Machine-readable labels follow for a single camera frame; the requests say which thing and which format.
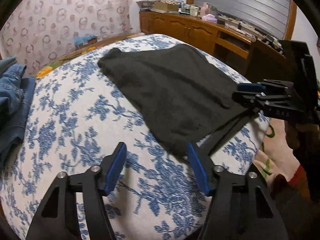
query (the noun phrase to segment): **denim jeans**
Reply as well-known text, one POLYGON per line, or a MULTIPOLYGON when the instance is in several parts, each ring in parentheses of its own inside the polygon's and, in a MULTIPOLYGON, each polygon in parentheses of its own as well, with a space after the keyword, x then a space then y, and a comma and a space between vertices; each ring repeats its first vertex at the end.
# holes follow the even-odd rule
POLYGON ((0 76, 0 116, 10 116, 19 108, 23 98, 20 84, 25 69, 26 65, 13 64, 0 76))
POLYGON ((29 109, 36 86, 35 77, 26 77, 21 80, 23 99, 18 110, 10 117, 0 131, 0 171, 12 148, 23 142, 29 109))
POLYGON ((0 75, 15 63, 17 63, 17 59, 13 56, 0 60, 0 75))

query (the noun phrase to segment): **pink bottle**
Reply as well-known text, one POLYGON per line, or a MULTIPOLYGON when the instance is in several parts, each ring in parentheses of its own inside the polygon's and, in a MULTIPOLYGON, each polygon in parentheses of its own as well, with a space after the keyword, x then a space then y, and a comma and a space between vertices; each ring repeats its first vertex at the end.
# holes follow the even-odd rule
POLYGON ((203 6, 200 9, 200 17, 205 16, 210 13, 210 8, 208 3, 203 3, 203 6))

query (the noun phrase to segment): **metal screw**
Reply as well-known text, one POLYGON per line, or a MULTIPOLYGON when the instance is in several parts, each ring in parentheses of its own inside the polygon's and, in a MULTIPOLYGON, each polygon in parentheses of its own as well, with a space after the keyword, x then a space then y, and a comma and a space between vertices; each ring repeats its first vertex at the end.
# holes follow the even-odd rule
POLYGON ((257 175, 257 173, 255 173, 255 172, 249 172, 249 177, 250 177, 251 179, 256 179, 256 178, 258 177, 258 175, 257 175))
POLYGON ((64 171, 61 171, 61 172, 58 173, 57 177, 58 177, 59 179, 62 179, 62 178, 64 178, 66 175, 67 175, 67 173, 65 173, 64 171))
POLYGON ((100 166, 97 166, 97 165, 92 166, 90 170, 93 172, 98 172, 98 171, 100 171, 100 166))
POLYGON ((216 165, 216 166, 214 167, 214 170, 215 170, 216 172, 222 172, 222 171, 224 170, 224 168, 223 168, 222 166, 220 166, 220 165, 216 165))

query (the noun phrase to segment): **window blind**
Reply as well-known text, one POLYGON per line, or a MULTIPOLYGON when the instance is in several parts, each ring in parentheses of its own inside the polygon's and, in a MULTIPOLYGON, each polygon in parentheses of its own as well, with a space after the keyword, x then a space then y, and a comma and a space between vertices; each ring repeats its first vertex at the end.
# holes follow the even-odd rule
POLYGON ((204 2, 215 6, 220 12, 252 23, 279 39, 284 36, 290 0, 194 0, 198 6, 204 2))

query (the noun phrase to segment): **yellow flower pattern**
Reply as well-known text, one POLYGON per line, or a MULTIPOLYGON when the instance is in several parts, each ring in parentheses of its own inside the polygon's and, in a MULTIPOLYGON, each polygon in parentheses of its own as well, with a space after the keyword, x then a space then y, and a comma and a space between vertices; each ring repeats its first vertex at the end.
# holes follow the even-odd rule
POLYGON ((47 66, 45 68, 43 68, 42 70, 40 70, 37 74, 37 78, 43 78, 45 75, 47 75, 48 73, 50 73, 53 70, 53 67, 51 66, 47 66))

